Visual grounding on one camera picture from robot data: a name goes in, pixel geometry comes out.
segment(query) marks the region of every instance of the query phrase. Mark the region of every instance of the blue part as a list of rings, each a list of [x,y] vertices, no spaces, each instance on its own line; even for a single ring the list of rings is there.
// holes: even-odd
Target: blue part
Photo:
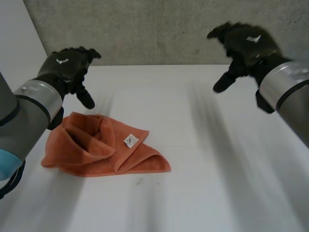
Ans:
[[[10,178],[22,164],[16,155],[0,148],[0,181]]]

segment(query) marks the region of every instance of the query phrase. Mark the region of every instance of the table surface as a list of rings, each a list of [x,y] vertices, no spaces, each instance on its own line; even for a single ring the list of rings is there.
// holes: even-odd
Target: table surface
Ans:
[[[172,171],[82,178],[40,165],[48,131],[20,185],[0,201],[2,232],[309,231],[309,154],[277,113],[257,109],[256,84],[212,86],[221,65],[90,67],[96,107],[72,111],[149,130]]]

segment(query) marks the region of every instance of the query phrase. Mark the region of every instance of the robotic arm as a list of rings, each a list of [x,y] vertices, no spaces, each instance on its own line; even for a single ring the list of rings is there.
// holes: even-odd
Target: robotic arm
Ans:
[[[269,114],[277,110],[309,147],[309,67],[285,58],[260,27],[225,23],[207,37],[217,38],[233,59],[213,90],[223,92],[238,77],[250,75],[258,85],[257,106]]]
[[[82,83],[93,58],[100,57],[94,49],[83,47],[52,53],[38,77],[15,93],[0,74],[0,181],[11,177],[0,189],[0,199],[18,184],[25,159],[46,128],[61,124],[66,94],[76,93],[86,108],[94,108]]]

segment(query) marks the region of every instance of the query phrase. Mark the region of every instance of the crumpled towel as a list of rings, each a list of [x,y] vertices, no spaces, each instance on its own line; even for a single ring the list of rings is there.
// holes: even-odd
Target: crumpled towel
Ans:
[[[142,143],[148,134],[107,116],[72,113],[50,132],[41,165],[89,177],[170,171],[168,161]]]

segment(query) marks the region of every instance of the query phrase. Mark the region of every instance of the towel label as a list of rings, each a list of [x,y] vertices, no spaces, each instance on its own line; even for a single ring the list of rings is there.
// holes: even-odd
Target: towel label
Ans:
[[[131,148],[134,146],[134,144],[138,141],[139,139],[136,138],[133,134],[129,134],[127,138],[125,138],[124,142],[127,145],[127,147]]]

